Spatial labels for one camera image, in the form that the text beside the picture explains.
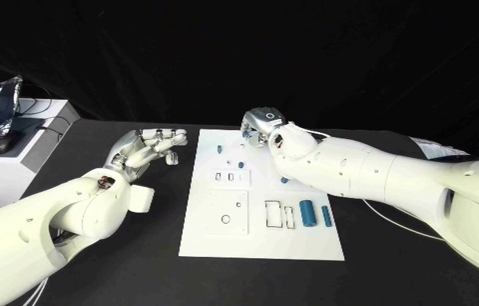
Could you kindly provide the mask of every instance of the robotic arm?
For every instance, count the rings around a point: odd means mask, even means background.
[[[155,159],[165,157],[168,164],[178,164],[171,148],[185,144],[184,129],[130,131],[103,168],[0,208],[0,305],[118,231],[128,211],[149,211],[155,190],[132,183]],[[51,227],[63,231],[55,238]]]
[[[288,123],[275,108],[247,112],[243,136],[268,146],[278,172],[340,197],[384,202],[423,220],[479,267],[479,161],[439,163]]]

